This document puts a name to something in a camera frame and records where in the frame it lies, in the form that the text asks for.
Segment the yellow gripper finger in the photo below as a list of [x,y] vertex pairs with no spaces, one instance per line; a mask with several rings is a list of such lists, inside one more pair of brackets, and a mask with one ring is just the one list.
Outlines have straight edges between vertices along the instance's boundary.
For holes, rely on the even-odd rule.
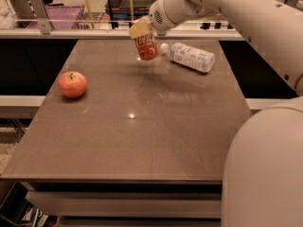
[[129,28],[128,32],[132,39],[142,37],[146,34],[152,33],[152,20],[149,16],[143,16],[136,20],[134,24]]

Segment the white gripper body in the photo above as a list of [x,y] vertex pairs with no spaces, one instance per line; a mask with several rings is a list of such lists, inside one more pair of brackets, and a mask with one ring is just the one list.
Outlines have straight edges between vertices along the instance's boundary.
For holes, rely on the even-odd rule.
[[156,33],[165,36],[168,30],[176,27],[166,13],[165,0],[156,0],[150,7],[149,17]]

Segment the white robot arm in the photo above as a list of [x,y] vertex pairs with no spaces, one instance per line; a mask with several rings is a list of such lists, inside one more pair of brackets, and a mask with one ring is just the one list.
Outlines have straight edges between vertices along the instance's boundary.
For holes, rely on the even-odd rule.
[[222,227],[303,227],[303,13],[276,0],[157,0],[130,28],[132,38],[220,13],[268,66],[228,45],[248,97],[280,103],[249,118],[234,137],[223,172]]

